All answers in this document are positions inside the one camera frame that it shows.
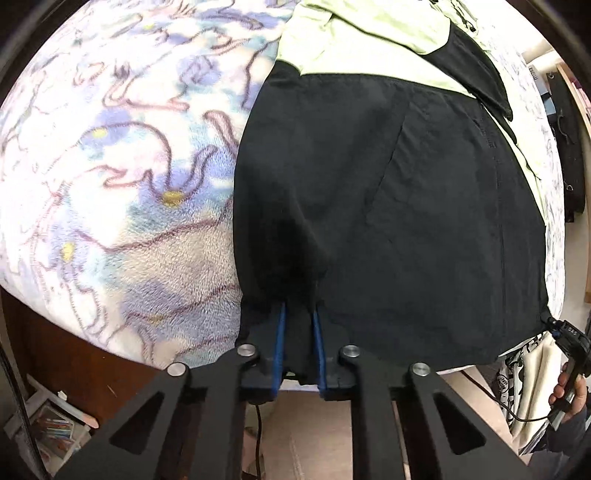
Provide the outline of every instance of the person's hand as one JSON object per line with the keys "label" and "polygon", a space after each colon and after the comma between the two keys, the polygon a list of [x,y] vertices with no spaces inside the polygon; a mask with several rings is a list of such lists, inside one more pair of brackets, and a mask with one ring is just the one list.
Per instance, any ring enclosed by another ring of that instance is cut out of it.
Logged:
{"label": "person's hand", "polygon": [[[568,367],[568,362],[566,362],[562,366],[562,373],[558,376],[558,384],[554,387],[554,393],[550,395],[548,399],[548,403],[553,405],[557,398],[564,397],[564,386],[569,379],[569,376],[565,372],[566,368]],[[565,421],[569,421],[573,418],[577,413],[583,410],[583,407],[587,403],[587,382],[582,375],[577,377],[576,382],[574,383],[574,399],[573,399],[573,407],[570,409],[570,412],[564,415],[564,419],[562,423]]]}

